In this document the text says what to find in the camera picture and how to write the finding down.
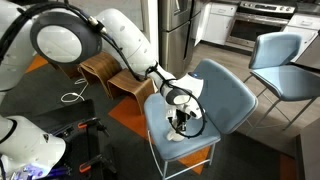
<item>blue chair backrest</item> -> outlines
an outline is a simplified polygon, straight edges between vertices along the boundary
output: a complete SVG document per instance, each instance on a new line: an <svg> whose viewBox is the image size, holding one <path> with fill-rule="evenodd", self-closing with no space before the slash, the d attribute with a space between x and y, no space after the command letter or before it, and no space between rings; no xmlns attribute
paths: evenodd
<svg viewBox="0 0 320 180"><path fill-rule="evenodd" d="M215 127L232 133L255 110L258 101L245 84L225 67L202 60L195 69L204 79L199 101Z"/></svg>
<svg viewBox="0 0 320 180"><path fill-rule="evenodd" d="M275 32L258 36L249 69L288 64L300 49L301 36L293 32Z"/></svg>

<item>stove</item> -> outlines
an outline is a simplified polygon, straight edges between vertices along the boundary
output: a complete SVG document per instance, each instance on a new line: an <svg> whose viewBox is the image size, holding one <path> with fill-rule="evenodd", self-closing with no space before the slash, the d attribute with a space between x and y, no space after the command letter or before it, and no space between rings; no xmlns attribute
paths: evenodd
<svg viewBox="0 0 320 180"><path fill-rule="evenodd" d="M297 9L297 3L294 1L274 1L274 0L250 0L241 1L238 11L247 11L252 14L272 15L287 14L293 15Z"/></svg>
<svg viewBox="0 0 320 180"><path fill-rule="evenodd" d="M241 1L227 43L252 50L259 35L282 31L296 10L292 0Z"/></svg>

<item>stainless steel appliance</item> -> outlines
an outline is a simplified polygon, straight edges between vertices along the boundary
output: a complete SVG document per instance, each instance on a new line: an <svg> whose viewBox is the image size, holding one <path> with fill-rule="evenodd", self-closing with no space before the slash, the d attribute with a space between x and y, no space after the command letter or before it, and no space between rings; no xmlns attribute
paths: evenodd
<svg viewBox="0 0 320 180"><path fill-rule="evenodd" d="M312 68L319 72L320 70L320 31L318 31L317 38L309 45L309 47L302 53L299 59L294 62L295 64Z"/></svg>
<svg viewBox="0 0 320 180"><path fill-rule="evenodd" d="M282 31L296 9L294 1L241 1L227 45L252 49L259 35Z"/></svg>
<svg viewBox="0 0 320 180"><path fill-rule="evenodd" d="M197 0L158 1L160 64L176 77L192 59L201 5Z"/></svg>

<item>white cable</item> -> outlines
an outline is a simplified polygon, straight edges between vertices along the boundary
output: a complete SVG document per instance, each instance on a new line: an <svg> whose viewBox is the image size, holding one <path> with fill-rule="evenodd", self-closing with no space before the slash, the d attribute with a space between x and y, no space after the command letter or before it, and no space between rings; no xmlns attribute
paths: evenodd
<svg viewBox="0 0 320 180"><path fill-rule="evenodd" d="M86 88L88 87L88 82L84 79L84 78L81 78L81 79L78 79L74 84L82 84L82 83L87 83L84 88L81 90L80 94L77 94L75 92L71 92L71 93L66 93L64 94L62 97L61 97L61 101L64 102L64 103L70 103L70 102L75 102L77 101L79 98L82 100L82 101L85 101L85 99L82 97L82 94L83 92L86 90ZM71 100L65 100L64 98L66 96L75 96L76 98L75 99L71 99Z"/></svg>

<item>white cabinet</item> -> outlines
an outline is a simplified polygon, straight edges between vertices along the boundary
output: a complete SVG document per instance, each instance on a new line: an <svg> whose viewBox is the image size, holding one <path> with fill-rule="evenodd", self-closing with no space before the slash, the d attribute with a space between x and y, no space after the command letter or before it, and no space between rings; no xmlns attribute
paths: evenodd
<svg viewBox="0 0 320 180"><path fill-rule="evenodd" d="M295 14L288 25L283 30L284 32L296 32L302 36L301 47L298 55L291 61L295 62L301 54L308 48L312 41L317 37L318 30L320 29L320 17Z"/></svg>
<svg viewBox="0 0 320 180"><path fill-rule="evenodd" d="M194 46L196 46L204 37L204 34L207 29L209 15L210 15L210 8L211 8L211 4L208 3L205 6L203 6L201 9L201 16L200 16L199 26L197 30L196 42Z"/></svg>
<svg viewBox="0 0 320 180"><path fill-rule="evenodd" d="M224 45L232 27L237 6L212 3L204 41Z"/></svg>
<svg viewBox="0 0 320 180"><path fill-rule="evenodd" d="M224 45L227 40L232 21L233 17L230 16L210 14L206 34L203 40Z"/></svg>

